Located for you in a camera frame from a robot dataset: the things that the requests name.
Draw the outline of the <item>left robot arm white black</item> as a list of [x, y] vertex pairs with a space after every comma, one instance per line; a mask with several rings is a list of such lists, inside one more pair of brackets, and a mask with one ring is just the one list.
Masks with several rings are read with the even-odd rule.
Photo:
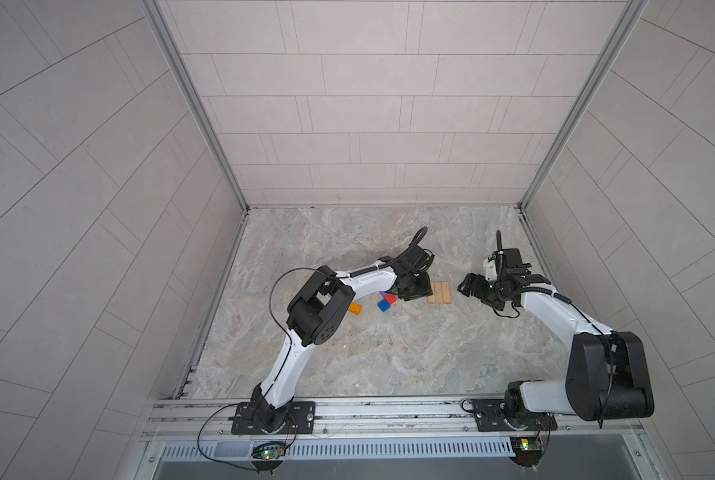
[[413, 241], [399, 256], [385, 256], [357, 270], [333, 270], [327, 265], [314, 269], [287, 307], [282, 350], [269, 375], [253, 391], [255, 426], [267, 433], [283, 426], [310, 358], [334, 336], [355, 300], [381, 292], [403, 301], [431, 295], [427, 270], [434, 259], [431, 250]]

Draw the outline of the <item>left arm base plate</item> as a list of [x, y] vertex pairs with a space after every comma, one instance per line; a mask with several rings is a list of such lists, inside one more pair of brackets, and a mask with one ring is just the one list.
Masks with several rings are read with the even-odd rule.
[[233, 435], [311, 434], [314, 431], [317, 404], [292, 401], [273, 409], [265, 401], [242, 402], [232, 417]]

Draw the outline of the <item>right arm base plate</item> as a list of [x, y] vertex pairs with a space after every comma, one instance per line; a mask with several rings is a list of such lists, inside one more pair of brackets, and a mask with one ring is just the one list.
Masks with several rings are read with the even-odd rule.
[[485, 432], [539, 432], [557, 430], [555, 417], [547, 413], [525, 410], [521, 402], [509, 404], [505, 399], [467, 400], [467, 411], [475, 418], [477, 431]]

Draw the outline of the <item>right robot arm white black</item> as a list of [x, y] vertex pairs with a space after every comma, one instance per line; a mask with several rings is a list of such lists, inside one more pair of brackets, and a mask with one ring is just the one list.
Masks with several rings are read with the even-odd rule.
[[645, 346], [639, 336], [615, 330], [587, 315], [551, 280], [531, 272], [517, 248], [499, 246], [470, 273], [457, 291], [501, 314], [507, 306], [545, 324], [569, 350], [563, 380], [509, 384], [503, 400], [505, 423], [515, 430], [543, 427], [543, 416], [575, 415], [599, 425], [607, 420], [648, 418], [655, 396]]

